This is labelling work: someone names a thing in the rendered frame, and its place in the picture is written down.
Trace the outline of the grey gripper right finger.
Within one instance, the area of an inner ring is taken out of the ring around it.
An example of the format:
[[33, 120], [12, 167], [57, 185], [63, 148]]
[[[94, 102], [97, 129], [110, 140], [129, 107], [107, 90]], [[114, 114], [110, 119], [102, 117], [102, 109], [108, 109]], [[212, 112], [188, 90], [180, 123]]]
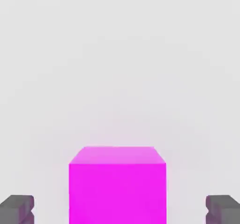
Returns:
[[240, 224], [240, 203], [230, 195], [208, 195], [206, 208], [206, 224]]

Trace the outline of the small magenta cube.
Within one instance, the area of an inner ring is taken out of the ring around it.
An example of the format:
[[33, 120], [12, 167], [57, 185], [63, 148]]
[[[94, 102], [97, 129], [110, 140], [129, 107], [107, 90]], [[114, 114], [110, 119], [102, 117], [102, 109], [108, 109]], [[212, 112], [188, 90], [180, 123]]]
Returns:
[[153, 147], [84, 147], [68, 166], [69, 224], [166, 224], [166, 163]]

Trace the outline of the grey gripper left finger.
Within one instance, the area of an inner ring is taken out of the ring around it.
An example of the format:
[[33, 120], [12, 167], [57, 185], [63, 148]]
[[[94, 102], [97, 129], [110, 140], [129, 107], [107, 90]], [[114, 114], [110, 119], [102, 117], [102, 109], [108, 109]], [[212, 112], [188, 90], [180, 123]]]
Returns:
[[34, 197], [10, 195], [0, 204], [0, 224], [34, 224]]

